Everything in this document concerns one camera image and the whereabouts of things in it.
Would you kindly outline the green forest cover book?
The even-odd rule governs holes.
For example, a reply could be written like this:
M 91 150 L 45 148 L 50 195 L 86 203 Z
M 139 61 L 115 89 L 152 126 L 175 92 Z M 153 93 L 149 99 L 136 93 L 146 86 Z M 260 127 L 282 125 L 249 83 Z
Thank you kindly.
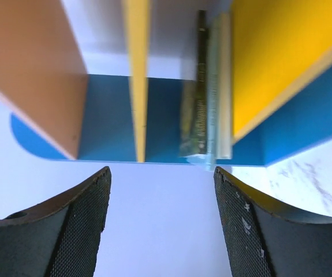
M 203 157 L 207 150 L 207 39 L 206 11 L 199 10 L 181 64 L 180 156 L 185 158 Z

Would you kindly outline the light blue book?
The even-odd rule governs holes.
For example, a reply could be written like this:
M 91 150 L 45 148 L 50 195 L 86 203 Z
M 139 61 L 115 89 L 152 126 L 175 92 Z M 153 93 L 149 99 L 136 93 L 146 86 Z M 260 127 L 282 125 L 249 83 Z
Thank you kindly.
M 203 164 L 207 170 L 214 169 L 217 161 L 217 135 L 218 135 L 218 34 L 219 16 L 216 16 L 208 28 L 207 63 L 206 63 L 206 127 L 207 150 L 203 157 L 188 158 L 194 164 Z

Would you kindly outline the grey Great Gatsby book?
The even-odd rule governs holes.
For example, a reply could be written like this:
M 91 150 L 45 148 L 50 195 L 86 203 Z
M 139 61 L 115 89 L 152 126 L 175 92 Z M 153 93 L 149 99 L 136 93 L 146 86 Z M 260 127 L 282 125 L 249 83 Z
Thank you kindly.
M 229 12 L 219 15 L 218 34 L 218 135 L 217 158 L 232 158 L 232 97 L 231 97 L 231 19 Z

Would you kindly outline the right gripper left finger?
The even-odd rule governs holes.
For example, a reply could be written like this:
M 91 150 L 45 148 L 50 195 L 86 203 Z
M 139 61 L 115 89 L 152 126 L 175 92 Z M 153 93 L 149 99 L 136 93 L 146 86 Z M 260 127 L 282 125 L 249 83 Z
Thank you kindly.
M 0 276 L 93 276 L 111 171 L 0 219 Z

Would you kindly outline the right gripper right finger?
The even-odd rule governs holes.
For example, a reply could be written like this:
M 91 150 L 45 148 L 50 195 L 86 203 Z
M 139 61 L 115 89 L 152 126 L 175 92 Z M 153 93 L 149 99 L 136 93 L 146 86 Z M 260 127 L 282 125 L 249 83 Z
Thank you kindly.
M 332 217 L 277 200 L 221 167 L 215 195 L 233 276 L 332 276 Z

